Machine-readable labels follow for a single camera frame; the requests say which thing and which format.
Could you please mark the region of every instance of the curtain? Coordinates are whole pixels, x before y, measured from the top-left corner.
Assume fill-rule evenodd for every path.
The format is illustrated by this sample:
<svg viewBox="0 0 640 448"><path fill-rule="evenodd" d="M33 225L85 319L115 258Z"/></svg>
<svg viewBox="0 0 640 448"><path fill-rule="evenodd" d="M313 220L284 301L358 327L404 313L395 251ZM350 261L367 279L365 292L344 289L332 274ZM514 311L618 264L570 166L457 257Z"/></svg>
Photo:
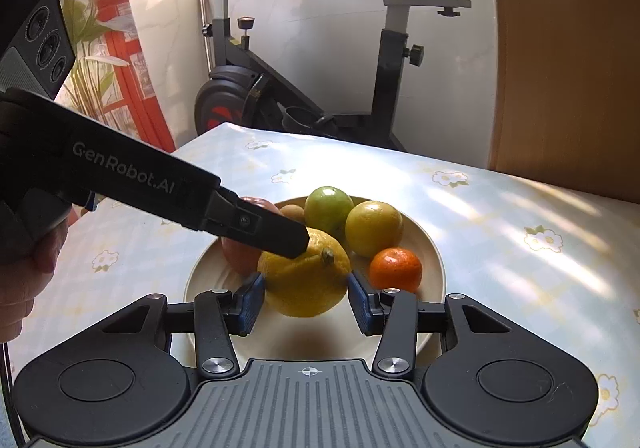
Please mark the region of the curtain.
<svg viewBox="0 0 640 448"><path fill-rule="evenodd" d="M175 150L129 0L60 1L76 64L56 101L153 146Z"/></svg>

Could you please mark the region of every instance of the human hand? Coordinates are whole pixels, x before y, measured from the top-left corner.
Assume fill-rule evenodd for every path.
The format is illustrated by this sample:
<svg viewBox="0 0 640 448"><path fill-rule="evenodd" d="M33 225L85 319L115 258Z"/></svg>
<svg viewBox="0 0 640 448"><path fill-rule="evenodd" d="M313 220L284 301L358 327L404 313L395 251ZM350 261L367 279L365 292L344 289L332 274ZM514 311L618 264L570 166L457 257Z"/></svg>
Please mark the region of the human hand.
<svg viewBox="0 0 640 448"><path fill-rule="evenodd" d="M0 342L11 341L20 334L22 320L33 309L33 299L53 277L67 230L65 219L39 241L30 257L0 265Z"/></svg>

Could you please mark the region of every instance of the green lime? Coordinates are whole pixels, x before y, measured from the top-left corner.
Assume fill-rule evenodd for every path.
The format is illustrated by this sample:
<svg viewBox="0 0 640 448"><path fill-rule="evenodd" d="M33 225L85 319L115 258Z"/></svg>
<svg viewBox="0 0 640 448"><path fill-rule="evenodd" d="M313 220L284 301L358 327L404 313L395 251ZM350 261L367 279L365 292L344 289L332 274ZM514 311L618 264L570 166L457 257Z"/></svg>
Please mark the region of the green lime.
<svg viewBox="0 0 640 448"><path fill-rule="evenodd" d="M351 197L332 186L314 190L305 201L307 227L320 229L338 240L344 234L344 222L353 209Z"/></svg>

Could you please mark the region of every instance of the grooved rubber surface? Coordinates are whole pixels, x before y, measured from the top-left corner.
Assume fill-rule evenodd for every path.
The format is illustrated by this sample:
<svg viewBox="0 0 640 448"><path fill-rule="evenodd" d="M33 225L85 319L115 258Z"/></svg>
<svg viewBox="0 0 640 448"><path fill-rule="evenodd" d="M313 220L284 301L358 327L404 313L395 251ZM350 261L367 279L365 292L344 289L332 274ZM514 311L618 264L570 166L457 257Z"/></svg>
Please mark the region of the grooved rubber surface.
<svg viewBox="0 0 640 448"><path fill-rule="evenodd" d="M33 448L49 448L37 440ZM191 406L135 448L473 448L446 430L414 387L372 376L360 360L254 361L202 385ZM565 443L562 448L578 447Z"/></svg>

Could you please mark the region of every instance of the camera lens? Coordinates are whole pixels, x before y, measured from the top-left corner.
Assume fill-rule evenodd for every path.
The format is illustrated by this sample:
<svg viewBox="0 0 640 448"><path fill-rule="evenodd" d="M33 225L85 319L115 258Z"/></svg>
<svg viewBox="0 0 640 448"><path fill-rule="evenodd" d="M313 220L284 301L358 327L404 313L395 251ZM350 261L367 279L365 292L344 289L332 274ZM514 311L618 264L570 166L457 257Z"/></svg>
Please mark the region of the camera lens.
<svg viewBox="0 0 640 448"><path fill-rule="evenodd" d="M56 50L58 50L58 43L60 43L58 33L51 33L47 39L44 40L42 47L40 47L40 52L38 53L39 66L45 66L51 61Z"/></svg>
<svg viewBox="0 0 640 448"><path fill-rule="evenodd" d="M53 65L53 70L51 71L51 81L56 82L62 76L62 72L65 70L65 62L66 58L61 56L55 65Z"/></svg>
<svg viewBox="0 0 640 448"><path fill-rule="evenodd" d="M47 23L49 17L49 10L46 7L40 7L36 13L29 20L27 25L27 39L33 42L44 29L44 25Z"/></svg>

